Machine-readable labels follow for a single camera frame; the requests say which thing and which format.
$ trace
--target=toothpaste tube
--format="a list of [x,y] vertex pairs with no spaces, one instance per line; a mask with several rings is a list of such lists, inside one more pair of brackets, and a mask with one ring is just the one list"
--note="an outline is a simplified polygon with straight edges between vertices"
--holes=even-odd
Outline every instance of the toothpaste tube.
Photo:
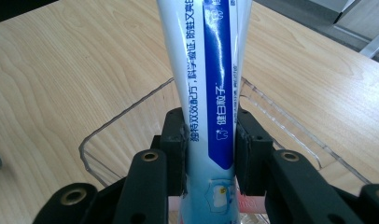
[[239,223],[233,155],[251,2],[158,0],[189,127],[179,223]]

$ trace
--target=printed label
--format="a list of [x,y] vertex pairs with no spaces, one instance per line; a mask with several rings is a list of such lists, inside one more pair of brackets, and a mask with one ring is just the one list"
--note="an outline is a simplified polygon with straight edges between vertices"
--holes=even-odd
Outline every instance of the printed label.
[[189,140],[199,142],[199,101],[197,83],[197,58],[193,0],[185,0],[187,78],[189,81]]
[[234,182],[227,179],[216,179],[210,181],[209,190],[205,197],[209,203],[210,212],[227,213],[235,195]]
[[204,1],[204,54],[208,155],[221,168],[233,164],[230,2]]

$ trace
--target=clear plastic tray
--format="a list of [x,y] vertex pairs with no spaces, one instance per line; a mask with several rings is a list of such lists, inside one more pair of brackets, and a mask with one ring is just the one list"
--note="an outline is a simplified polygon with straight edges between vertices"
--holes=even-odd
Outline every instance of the clear plastic tray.
[[[357,194],[370,183],[284,109],[242,78],[240,105],[275,139],[275,148],[299,151],[333,186]],[[128,174],[133,156],[161,134],[166,113],[180,107],[171,78],[84,139],[79,147],[85,167],[102,185]],[[268,223],[266,216],[242,214],[242,223]],[[170,214],[176,223],[176,214]]]

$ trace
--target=wooden table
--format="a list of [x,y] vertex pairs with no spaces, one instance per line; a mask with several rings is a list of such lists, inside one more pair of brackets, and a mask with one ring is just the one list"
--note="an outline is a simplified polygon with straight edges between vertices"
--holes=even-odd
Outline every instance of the wooden table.
[[[0,23],[0,223],[87,174],[82,139],[171,77],[155,1],[62,0]],[[244,77],[379,182],[379,63],[258,4]]]

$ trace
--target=blue stripe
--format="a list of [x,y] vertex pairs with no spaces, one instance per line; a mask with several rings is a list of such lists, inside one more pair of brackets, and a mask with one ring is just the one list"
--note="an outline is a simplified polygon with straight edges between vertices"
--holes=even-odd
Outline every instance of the blue stripe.
[[204,0],[208,155],[223,169],[229,169],[233,164],[229,3],[228,0]]

